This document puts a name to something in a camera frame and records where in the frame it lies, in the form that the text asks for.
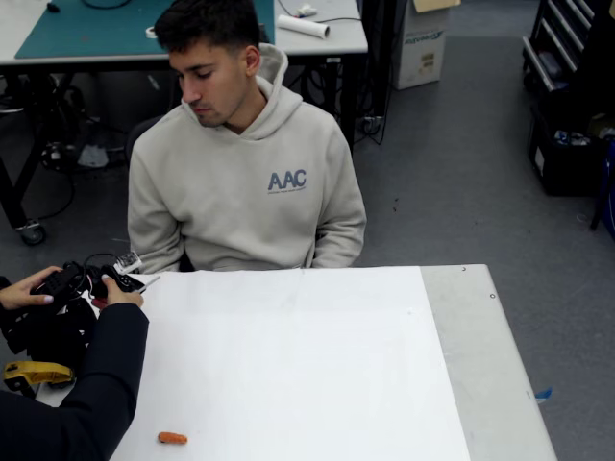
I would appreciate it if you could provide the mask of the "operator right hand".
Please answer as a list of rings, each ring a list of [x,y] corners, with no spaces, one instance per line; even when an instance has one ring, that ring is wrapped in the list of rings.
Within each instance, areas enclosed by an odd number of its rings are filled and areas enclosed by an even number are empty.
[[[99,302],[99,308],[105,309],[114,304],[128,303],[143,306],[143,298],[138,292],[124,292],[110,276],[103,275],[101,281],[107,288],[107,297]]]

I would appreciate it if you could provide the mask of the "operator left hand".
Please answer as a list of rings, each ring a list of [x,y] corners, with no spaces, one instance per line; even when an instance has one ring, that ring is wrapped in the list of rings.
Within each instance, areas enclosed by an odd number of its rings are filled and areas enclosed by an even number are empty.
[[[16,310],[22,307],[48,305],[54,301],[51,295],[33,295],[31,291],[42,285],[51,274],[60,272],[61,267],[50,266],[27,278],[3,288],[0,293],[1,305],[6,310]]]

